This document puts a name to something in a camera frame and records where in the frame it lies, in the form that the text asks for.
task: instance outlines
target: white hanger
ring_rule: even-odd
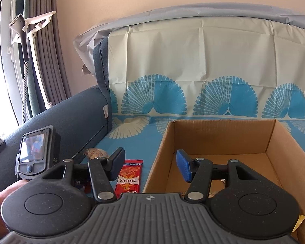
[[[25,25],[23,27],[23,31],[26,32],[28,26],[30,24],[36,24],[35,28],[32,29],[31,31],[29,31],[27,33],[27,37],[31,37],[34,33],[36,33],[38,30],[41,30],[43,27],[46,27],[49,22],[51,21],[51,17],[56,13],[56,11],[51,11],[49,13],[46,14],[41,14],[35,17],[31,17],[31,18],[26,18],[25,19]],[[12,43],[21,43],[20,37],[19,35],[16,33],[14,39],[12,40]]]

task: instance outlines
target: gray curtain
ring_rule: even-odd
[[[29,17],[29,0],[24,0],[24,18]],[[35,80],[34,80],[34,73],[33,73],[33,61],[32,61],[32,53],[29,50],[30,61],[28,63],[28,77],[27,77],[27,87],[28,87],[28,98],[29,98],[29,105],[31,109],[30,115],[36,116],[37,114],[41,113],[39,102],[36,94],[36,87],[35,87]]]
[[[56,11],[56,0],[29,0],[29,17],[50,11]],[[57,14],[35,38],[43,86],[52,105],[71,96],[61,54]]]

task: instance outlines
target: cardboard flap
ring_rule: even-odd
[[[143,192],[163,193],[174,156],[174,122],[169,122]]]
[[[192,155],[265,153],[274,120],[178,120],[174,151]]]
[[[266,151],[282,188],[297,200],[305,215],[305,152],[296,140],[276,121]],[[305,221],[297,229],[298,240],[305,244]]]

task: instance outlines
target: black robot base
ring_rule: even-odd
[[[296,200],[238,160],[216,165],[179,150],[178,168],[191,183],[184,198],[125,193],[117,199],[109,181],[124,160],[122,148],[88,165],[64,160],[28,182],[2,204],[11,232],[0,243],[298,243],[290,236]],[[73,186],[81,179],[90,179],[93,198]],[[211,181],[219,179],[225,189],[208,198]]]

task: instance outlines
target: snack wrapper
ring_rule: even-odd
[[[115,187],[117,198],[122,193],[139,193],[142,164],[143,160],[125,160]]]

